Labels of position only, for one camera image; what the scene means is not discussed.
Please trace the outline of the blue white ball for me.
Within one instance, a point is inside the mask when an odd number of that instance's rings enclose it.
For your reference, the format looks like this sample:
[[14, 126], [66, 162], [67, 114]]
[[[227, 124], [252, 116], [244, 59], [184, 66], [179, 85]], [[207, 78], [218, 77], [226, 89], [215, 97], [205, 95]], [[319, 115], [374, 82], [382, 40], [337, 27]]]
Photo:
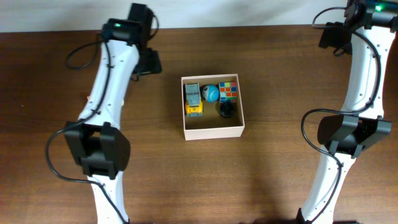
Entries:
[[205, 85], [201, 91], [202, 98], [209, 103], [218, 101], [220, 97], [220, 91], [216, 85]]

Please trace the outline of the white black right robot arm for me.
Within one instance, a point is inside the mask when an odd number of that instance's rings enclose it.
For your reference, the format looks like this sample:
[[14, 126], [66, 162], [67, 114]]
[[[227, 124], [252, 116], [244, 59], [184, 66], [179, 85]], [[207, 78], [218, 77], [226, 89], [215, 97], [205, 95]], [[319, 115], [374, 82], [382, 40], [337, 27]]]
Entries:
[[382, 93], [389, 51], [397, 32], [397, 3], [355, 0], [342, 8], [344, 22], [323, 26], [319, 46], [332, 47], [334, 56], [352, 56], [345, 102], [340, 110], [322, 108], [327, 116], [318, 126], [320, 152], [316, 177], [295, 222], [333, 223], [344, 179], [362, 152], [388, 136], [392, 124], [384, 119]]

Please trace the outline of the pink cardboard box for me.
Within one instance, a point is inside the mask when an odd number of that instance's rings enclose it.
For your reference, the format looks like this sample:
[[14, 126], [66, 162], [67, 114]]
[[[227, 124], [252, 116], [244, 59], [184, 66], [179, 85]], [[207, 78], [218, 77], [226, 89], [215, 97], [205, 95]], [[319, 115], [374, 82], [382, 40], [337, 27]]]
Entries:
[[181, 78], [182, 103], [185, 102], [185, 85], [199, 83], [202, 85], [214, 84], [219, 82], [235, 82], [237, 90], [237, 102], [234, 105], [234, 113], [230, 118], [224, 118], [219, 113], [219, 104], [203, 102], [204, 113], [200, 117], [186, 116], [185, 107], [182, 107], [183, 133], [185, 139], [218, 139], [218, 138], [238, 138], [242, 135], [245, 128], [245, 120], [241, 99], [241, 90], [237, 74], [222, 75], [201, 75]]

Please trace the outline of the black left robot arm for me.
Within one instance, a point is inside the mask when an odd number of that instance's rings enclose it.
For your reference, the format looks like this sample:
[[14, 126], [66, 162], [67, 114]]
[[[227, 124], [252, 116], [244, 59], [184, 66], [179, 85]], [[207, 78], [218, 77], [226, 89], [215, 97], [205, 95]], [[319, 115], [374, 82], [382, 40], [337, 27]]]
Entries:
[[159, 54], [147, 46], [158, 22], [145, 4], [133, 3], [126, 19], [109, 19], [94, 45], [101, 55], [88, 101], [64, 133], [75, 163], [87, 176], [98, 223], [129, 223], [124, 208], [123, 172], [131, 145], [121, 129], [121, 112], [130, 81], [162, 71]]

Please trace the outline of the yellow grey toy truck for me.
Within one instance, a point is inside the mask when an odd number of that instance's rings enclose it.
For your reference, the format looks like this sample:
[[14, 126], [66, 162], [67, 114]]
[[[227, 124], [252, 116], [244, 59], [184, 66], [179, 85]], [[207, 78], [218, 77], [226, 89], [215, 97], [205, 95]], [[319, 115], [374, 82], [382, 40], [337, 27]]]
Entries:
[[188, 117], [203, 116], [199, 83], [185, 84], [185, 113]]

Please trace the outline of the colourful puzzle cube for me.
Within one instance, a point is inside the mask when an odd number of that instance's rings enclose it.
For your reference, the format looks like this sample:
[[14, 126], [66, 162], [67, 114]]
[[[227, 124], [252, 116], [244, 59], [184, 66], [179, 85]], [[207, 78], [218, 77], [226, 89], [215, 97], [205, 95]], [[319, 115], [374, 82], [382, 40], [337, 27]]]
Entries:
[[221, 103], [235, 103], [237, 101], [238, 92], [235, 82], [219, 82], [218, 89], [220, 93], [219, 101]]

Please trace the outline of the black round puck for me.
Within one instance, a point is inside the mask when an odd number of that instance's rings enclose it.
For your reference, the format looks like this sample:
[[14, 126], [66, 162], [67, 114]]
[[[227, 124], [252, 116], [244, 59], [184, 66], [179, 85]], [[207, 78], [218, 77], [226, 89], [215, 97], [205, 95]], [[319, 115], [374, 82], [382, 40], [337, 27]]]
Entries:
[[230, 102], [221, 103], [219, 113], [224, 118], [230, 118], [234, 115], [234, 106]]

